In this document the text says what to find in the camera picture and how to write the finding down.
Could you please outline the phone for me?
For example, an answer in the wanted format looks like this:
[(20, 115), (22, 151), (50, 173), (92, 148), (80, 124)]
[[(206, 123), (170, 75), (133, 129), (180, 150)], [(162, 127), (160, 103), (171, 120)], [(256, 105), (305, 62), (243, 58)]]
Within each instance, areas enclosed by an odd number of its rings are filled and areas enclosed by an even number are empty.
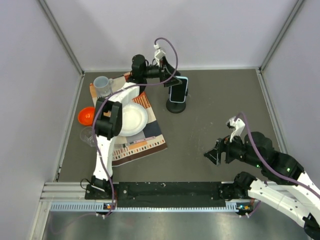
[(169, 101), (172, 103), (184, 103), (188, 95), (189, 79), (185, 76), (178, 76), (177, 78), (181, 80), (181, 84), (169, 87)]

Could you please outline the black phone stand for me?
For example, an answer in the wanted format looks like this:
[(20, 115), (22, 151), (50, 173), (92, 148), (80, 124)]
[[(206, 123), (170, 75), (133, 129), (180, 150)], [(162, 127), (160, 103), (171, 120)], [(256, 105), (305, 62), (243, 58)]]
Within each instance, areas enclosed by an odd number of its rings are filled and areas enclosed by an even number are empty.
[(170, 102), (169, 98), (166, 101), (166, 108), (169, 112), (173, 113), (173, 114), (179, 114), (182, 113), (185, 109), (186, 109), (186, 99), (185, 102), (183, 103), (173, 103)]

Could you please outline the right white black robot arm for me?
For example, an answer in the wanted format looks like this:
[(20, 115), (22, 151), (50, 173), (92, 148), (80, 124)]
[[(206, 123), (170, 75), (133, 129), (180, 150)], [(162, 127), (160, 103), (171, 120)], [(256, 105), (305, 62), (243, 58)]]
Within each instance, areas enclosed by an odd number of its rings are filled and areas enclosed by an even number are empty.
[(218, 138), (204, 157), (219, 166), (234, 160), (260, 169), (263, 176), (292, 194), (272, 189), (248, 172), (238, 173), (233, 183), (221, 183), (217, 193), (225, 201), (253, 199), (265, 203), (294, 220), (313, 240), (320, 238), (320, 190), (303, 166), (291, 155), (276, 151), (272, 141), (258, 131), (251, 131), (244, 112), (231, 117), (226, 125), (232, 133)]

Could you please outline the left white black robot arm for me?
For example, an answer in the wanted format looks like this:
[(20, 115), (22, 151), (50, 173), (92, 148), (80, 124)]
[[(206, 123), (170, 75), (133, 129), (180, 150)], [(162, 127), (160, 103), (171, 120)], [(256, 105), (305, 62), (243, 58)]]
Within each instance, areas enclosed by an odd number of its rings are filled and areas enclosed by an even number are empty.
[(147, 65), (143, 55), (132, 58), (128, 80), (116, 92), (98, 97), (92, 123), (92, 136), (97, 156), (96, 165), (90, 184), (102, 198), (109, 198), (114, 192), (112, 180), (112, 160), (116, 137), (123, 126), (123, 107), (138, 97), (147, 86), (147, 79), (159, 78), (160, 84), (166, 85), (178, 76), (178, 57), (175, 66), (171, 66), (165, 56), (157, 58), (157, 65)]

